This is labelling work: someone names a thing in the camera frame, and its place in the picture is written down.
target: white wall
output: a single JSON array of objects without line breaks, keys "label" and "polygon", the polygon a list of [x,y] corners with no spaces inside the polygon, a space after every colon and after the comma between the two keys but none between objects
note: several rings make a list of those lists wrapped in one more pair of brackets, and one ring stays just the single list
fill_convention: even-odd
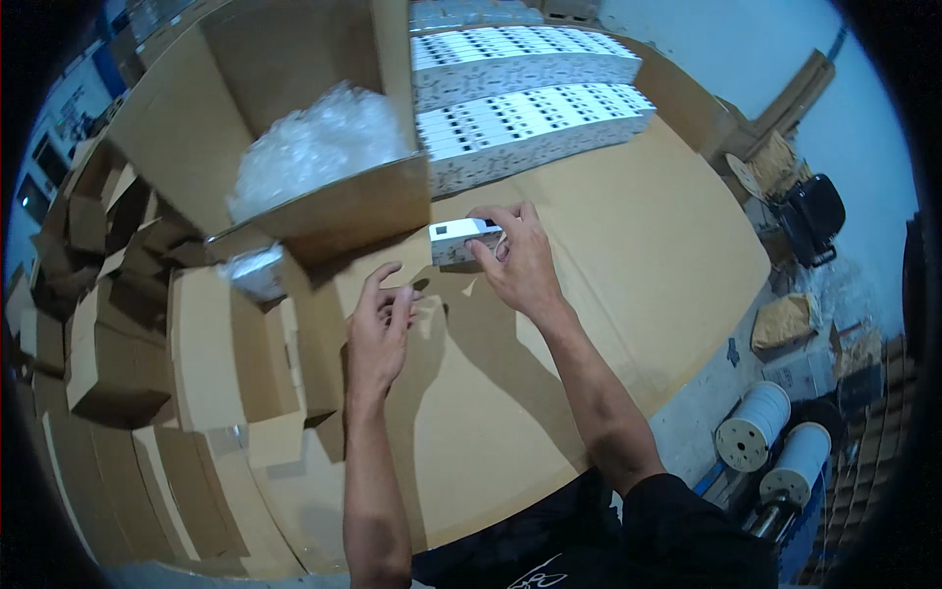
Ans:
[{"label": "white wall", "polygon": [[[841,18],[825,0],[605,0],[602,25],[652,42],[705,88],[754,118],[812,49],[827,53]],[[838,256],[861,269],[884,336],[902,331],[905,222],[917,210],[909,152],[893,106],[853,34],[836,76],[799,127],[796,147],[847,209]]]},{"label": "white wall", "polygon": [[102,82],[98,70],[95,69],[94,61],[91,59],[91,55],[100,46],[101,42],[96,41],[82,56],[77,57],[75,61],[69,64],[65,74],[50,87],[40,113],[33,122],[29,141],[26,143],[24,158],[20,169],[17,171],[13,192],[14,198],[10,201],[7,243],[4,249],[4,284],[9,282],[18,264],[22,262],[29,271],[32,268],[33,260],[36,258],[36,249],[29,241],[29,236],[39,231],[40,228],[23,209],[20,201],[16,199],[17,191],[20,189],[24,178],[29,173],[50,202],[56,195],[55,187],[46,177],[39,164],[36,163],[36,160],[33,159],[33,151],[43,136],[48,134],[53,147],[68,166],[71,161],[69,151],[74,147],[75,140],[71,137],[63,138],[57,132],[57,124],[62,118],[62,110],[67,101],[77,90],[80,90],[81,96],[74,101],[75,110],[79,113],[85,112],[91,118],[105,112],[105,109],[111,104],[111,95],[108,93],[105,83]]}]

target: spool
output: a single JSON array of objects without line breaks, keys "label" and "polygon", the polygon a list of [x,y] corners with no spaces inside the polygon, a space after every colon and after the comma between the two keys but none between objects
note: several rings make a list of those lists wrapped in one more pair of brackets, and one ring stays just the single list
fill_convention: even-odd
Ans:
[{"label": "spool", "polygon": [[755,472],[769,458],[769,448],[791,417],[791,401],[781,386],[760,381],[716,430],[720,458],[740,472]]},{"label": "spool", "polygon": [[775,468],[762,477],[759,495],[763,500],[785,493],[788,500],[805,507],[811,489],[831,453],[831,435],[814,421],[799,424],[785,438],[785,448]]}]

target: warehouse floor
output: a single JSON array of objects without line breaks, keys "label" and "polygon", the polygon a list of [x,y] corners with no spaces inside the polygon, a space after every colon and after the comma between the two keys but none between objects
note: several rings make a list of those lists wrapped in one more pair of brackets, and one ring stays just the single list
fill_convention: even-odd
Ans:
[{"label": "warehouse floor", "polygon": [[[739,362],[735,367],[727,359],[729,346],[724,342],[697,375],[650,420],[658,442],[658,451],[667,470],[693,487],[716,464],[713,432],[733,405],[742,398],[749,384],[761,380],[761,363],[749,347],[753,321],[758,307],[775,299],[768,283],[756,295],[752,306],[730,334],[736,341]],[[621,510],[621,500],[613,496]],[[134,564],[112,569],[109,577],[116,587],[128,589],[339,589],[349,587],[347,575],[310,575],[303,579],[281,581],[230,581],[170,571],[159,564]],[[423,587],[414,583],[413,587]]]}]

